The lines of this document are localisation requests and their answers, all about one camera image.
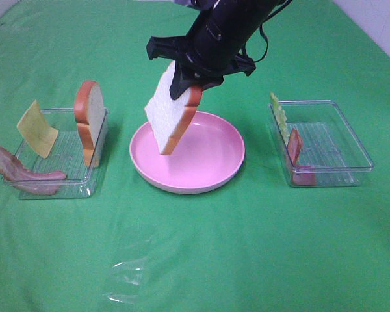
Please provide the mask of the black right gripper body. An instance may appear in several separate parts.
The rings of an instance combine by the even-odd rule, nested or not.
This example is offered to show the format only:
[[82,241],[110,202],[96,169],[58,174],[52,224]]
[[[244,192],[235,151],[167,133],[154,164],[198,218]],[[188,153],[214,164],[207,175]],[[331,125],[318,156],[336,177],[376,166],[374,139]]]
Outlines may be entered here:
[[255,1],[177,1],[200,11],[184,36],[151,37],[149,59],[174,60],[194,71],[195,84],[206,90],[221,85],[224,76],[255,70],[239,50],[256,30]]

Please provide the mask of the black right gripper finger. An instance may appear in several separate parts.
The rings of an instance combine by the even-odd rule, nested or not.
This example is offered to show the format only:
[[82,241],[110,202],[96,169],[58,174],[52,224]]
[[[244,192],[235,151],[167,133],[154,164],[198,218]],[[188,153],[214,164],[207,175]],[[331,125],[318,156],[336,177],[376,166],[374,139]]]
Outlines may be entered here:
[[187,66],[176,63],[170,85],[170,97],[173,100],[177,100],[186,89],[190,88],[194,84],[194,71]]

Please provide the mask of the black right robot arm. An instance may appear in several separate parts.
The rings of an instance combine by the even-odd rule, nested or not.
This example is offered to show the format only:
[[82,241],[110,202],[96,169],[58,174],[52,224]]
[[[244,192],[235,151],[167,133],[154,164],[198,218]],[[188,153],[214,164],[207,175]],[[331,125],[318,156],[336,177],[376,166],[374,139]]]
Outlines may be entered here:
[[289,1],[181,1],[199,10],[184,36],[151,37],[146,45],[149,59],[175,61],[170,97],[176,100],[186,89],[219,86],[224,76],[251,75],[256,61],[248,56],[246,43],[255,31],[264,41],[263,24],[289,5]]

